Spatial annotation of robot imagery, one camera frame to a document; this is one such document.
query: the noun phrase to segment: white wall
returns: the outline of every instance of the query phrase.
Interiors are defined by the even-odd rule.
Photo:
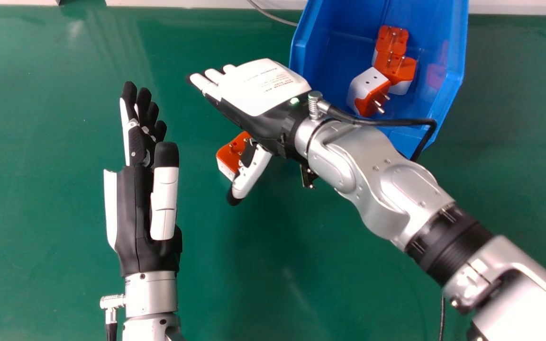
[[[106,0],[108,6],[248,9],[245,0]],[[306,0],[255,0],[264,9],[303,9]],[[471,0],[470,13],[546,15],[546,0]]]

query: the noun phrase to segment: green table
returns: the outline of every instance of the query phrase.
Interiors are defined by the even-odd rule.
[[[286,13],[298,19],[297,13]],[[464,85],[422,163],[546,266],[546,18],[470,17]],[[184,83],[286,61],[292,27],[255,11],[0,7],[0,340],[103,340],[121,293],[102,169],[123,164],[118,96],[149,87],[182,154],[180,315],[190,341],[436,340],[436,284],[324,184],[275,160],[225,202],[214,154],[238,129]],[[448,340],[468,319],[448,313]]]

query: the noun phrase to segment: blue plastic box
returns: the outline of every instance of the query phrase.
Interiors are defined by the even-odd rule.
[[[379,28],[406,28],[406,56],[418,61],[416,75],[406,95],[390,95],[381,118],[433,118],[439,130],[464,76],[467,15],[468,0],[309,0],[294,33],[290,68],[352,113],[347,90],[372,66]],[[408,157],[426,129],[381,128]]]

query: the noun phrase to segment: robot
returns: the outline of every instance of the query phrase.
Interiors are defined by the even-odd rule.
[[[208,69],[188,81],[251,136],[227,193],[230,204],[247,197],[272,157],[292,159],[300,165],[303,185],[311,188],[319,178],[332,186],[355,205],[372,233],[392,242],[442,287],[453,308],[474,312],[469,341],[546,340],[546,270],[506,237],[487,231],[414,162],[436,128],[434,121],[356,118],[269,59],[226,65],[221,72]],[[135,87],[126,87],[120,100],[126,167],[120,173],[105,171],[108,238],[119,254],[126,294],[105,296],[100,306],[107,312],[109,340],[114,339],[114,312],[123,305],[128,316],[124,341],[178,340],[175,274],[182,241],[167,215],[175,209],[176,187],[171,184],[178,173],[165,170],[178,167],[178,151],[161,142],[162,124],[159,129],[153,125],[145,97],[139,94],[134,101]],[[410,160],[376,128],[393,125],[429,125]],[[136,136],[143,143],[135,143]],[[111,189],[115,183],[116,193]],[[136,189],[134,194],[128,193],[130,188]],[[170,230],[174,233],[161,232]],[[122,242],[136,245],[131,261]],[[149,252],[141,252],[143,244]],[[143,266],[142,257],[154,260],[157,255],[156,266],[149,261]],[[141,278],[145,284],[137,283]]]

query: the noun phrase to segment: robotic hand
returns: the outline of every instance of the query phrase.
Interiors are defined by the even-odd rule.
[[[488,232],[374,127],[400,122],[356,119],[269,59],[223,71],[208,69],[189,80],[252,136],[260,153],[299,162],[303,184],[321,177],[355,205],[372,233],[437,281],[452,307],[463,314],[475,310],[468,339],[546,340],[546,270],[507,238]],[[250,166],[240,168],[230,190],[232,203],[245,197],[266,166],[247,161],[241,160],[240,166]],[[242,184],[243,191],[236,190]]]
[[[151,93],[126,82],[119,99],[126,165],[104,171],[107,239],[119,256],[126,293],[104,296],[107,340],[117,339],[117,309],[125,306],[124,341],[179,341],[176,274],[182,233],[176,226],[178,147],[163,142]]]

